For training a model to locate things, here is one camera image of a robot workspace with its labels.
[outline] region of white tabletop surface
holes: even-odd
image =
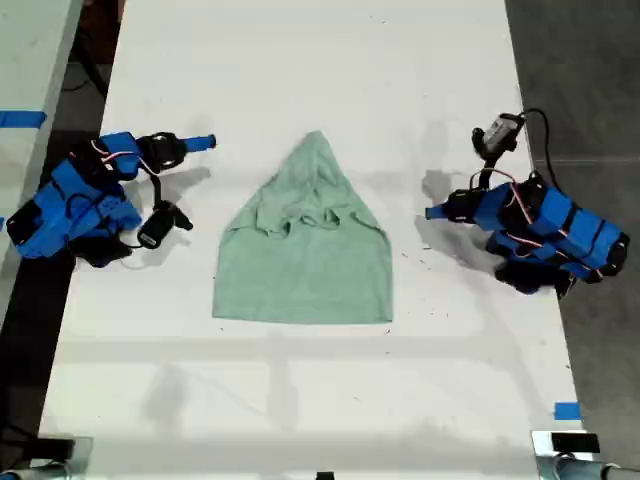
[[[44,111],[39,130],[0,128],[0,217],[35,193],[82,0],[0,0],[0,110]],[[0,233],[0,329],[19,256]]]
[[[166,175],[192,232],[77,269],[42,432],[93,437],[92,478],[536,478],[530,431],[580,426],[552,414],[576,398],[555,294],[420,218],[425,175],[465,186],[472,128],[520,108],[501,0],[129,0],[103,132],[219,147]],[[393,323],[212,318],[223,229],[315,129],[389,234]]]

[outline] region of gray floor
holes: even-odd
[[[608,460],[640,466],[640,2],[506,3],[523,101],[550,117],[558,181],[632,238],[621,276],[579,285],[561,310],[587,428]],[[540,159],[541,130],[531,136]]]

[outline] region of blue tape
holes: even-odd
[[[46,119],[44,112],[0,110],[0,128],[40,128]]]
[[[580,420],[580,404],[578,402],[556,402],[553,410],[556,420]]]

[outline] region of black cable on floor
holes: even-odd
[[[551,183],[553,186],[562,194],[562,188],[558,185],[558,180],[556,179],[556,174],[553,171],[553,166],[551,165],[551,155],[549,154],[549,136],[551,134],[551,127],[549,126],[549,118],[547,114],[540,108],[527,108],[522,111],[519,115],[520,117],[526,117],[529,113],[537,113],[542,117],[542,121],[544,122],[544,159],[547,164],[547,169],[549,170],[549,177],[551,178]]]

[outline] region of folded cloth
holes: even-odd
[[[213,316],[300,324],[392,320],[391,248],[321,132],[230,223]]]

